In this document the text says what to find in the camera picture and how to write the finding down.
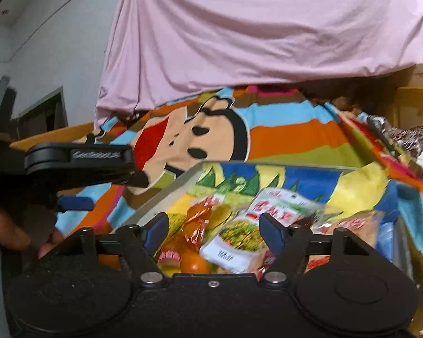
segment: red cartoon mouth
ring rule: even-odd
[[[161,139],[165,135],[169,118],[142,130],[133,148],[133,160],[137,170],[142,170],[157,151]]]

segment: cartoon eye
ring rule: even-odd
[[[187,151],[191,157],[195,159],[205,159],[208,156],[204,150],[198,149],[197,147],[190,147]]]
[[[193,131],[193,133],[196,136],[203,136],[206,133],[210,132],[210,128],[206,128],[206,127],[200,127],[200,126],[194,126],[191,131]]]

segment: metal bolt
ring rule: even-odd
[[[158,272],[146,272],[141,275],[141,281],[148,284],[160,283],[163,281],[163,275]]]
[[[265,280],[271,283],[282,283],[287,280],[287,276],[282,272],[268,272],[265,274]]]
[[[211,288],[215,288],[215,287],[218,287],[218,286],[219,286],[219,282],[218,282],[218,281],[210,281],[210,282],[208,283],[208,285],[209,285]]]

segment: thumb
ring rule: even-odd
[[[30,244],[30,237],[14,224],[11,217],[0,208],[0,244],[12,250],[23,250]]]

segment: cartoon ear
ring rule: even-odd
[[[202,107],[208,108],[210,110],[223,110],[230,108],[232,104],[232,99],[220,98],[219,96],[212,96],[209,100],[204,103]]]

